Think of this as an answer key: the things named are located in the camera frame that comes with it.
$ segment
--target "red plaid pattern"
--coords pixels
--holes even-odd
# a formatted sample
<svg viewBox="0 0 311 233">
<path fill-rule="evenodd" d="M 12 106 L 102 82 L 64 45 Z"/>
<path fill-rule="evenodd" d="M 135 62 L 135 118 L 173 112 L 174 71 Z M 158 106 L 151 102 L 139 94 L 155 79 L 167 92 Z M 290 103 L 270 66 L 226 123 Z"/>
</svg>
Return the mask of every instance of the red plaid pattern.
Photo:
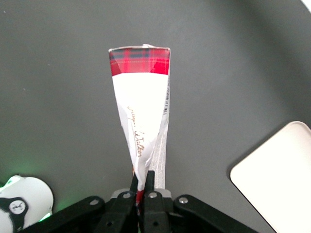
<svg viewBox="0 0 311 233">
<path fill-rule="evenodd" d="M 112 76 L 121 73 L 169 74 L 170 50 L 165 48 L 123 48 L 109 53 Z"/>
</svg>

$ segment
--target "white rounded rectangle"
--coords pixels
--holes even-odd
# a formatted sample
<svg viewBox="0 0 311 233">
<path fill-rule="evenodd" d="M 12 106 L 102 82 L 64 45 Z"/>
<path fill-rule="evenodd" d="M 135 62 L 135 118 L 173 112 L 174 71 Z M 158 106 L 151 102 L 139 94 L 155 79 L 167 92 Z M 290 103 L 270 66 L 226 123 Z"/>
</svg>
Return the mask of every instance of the white rounded rectangle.
<svg viewBox="0 0 311 233">
<path fill-rule="evenodd" d="M 311 233 L 311 130 L 293 121 L 234 166 L 230 178 L 277 233 Z"/>
</svg>

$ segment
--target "dark gray surface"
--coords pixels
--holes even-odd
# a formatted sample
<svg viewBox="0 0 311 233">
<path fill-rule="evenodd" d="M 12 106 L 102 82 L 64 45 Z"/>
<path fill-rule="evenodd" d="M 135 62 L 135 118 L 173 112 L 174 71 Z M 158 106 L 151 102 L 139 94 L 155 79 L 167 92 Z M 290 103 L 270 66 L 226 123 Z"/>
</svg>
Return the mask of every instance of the dark gray surface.
<svg viewBox="0 0 311 233">
<path fill-rule="evenodd" d="M 56 211 L 128 187 L 107 51 L 142 43 L 172 49 L 166 188 L 273 232 L 228 174 L 286 122 L 311 125 L 299 0 L 1 1 L 0 182 L 43 179 Z"/>
</svg>

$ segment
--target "barcode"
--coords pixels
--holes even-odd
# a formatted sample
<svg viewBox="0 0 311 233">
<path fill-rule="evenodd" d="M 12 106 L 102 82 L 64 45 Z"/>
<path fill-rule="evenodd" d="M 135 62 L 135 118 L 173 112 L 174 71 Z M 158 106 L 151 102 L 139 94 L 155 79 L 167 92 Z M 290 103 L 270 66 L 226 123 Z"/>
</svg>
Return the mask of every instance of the barcode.
<svg viewBox="0 0 311 233">
<path fill-rule="evenodd" d="M 167 91 L 166 91 L 166 98 L 165 98 L 165 105 L 164 105 L 164 111 L 163 114 L 167 114 L 167 110 L 169 109 L 169 103 L 170 103 L 170 83 L 168 83 Z"/>
</svg>

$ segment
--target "wrapped food item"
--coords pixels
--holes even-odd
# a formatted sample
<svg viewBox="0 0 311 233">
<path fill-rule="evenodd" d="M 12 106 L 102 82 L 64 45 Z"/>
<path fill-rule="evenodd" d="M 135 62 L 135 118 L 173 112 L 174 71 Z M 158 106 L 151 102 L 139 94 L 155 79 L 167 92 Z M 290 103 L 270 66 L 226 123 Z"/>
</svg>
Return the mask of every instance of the wrapped food item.
<svg viewBox="0 0 311 233">
<path fill-rule="evenodd" d="M 119 117 L 138 179 L 139 203 L 149 169 L 155 171 L 155 187 L 165 185 L 170 49 L 121 47 L 110 49 L 109 58 Z"/>
</svg>

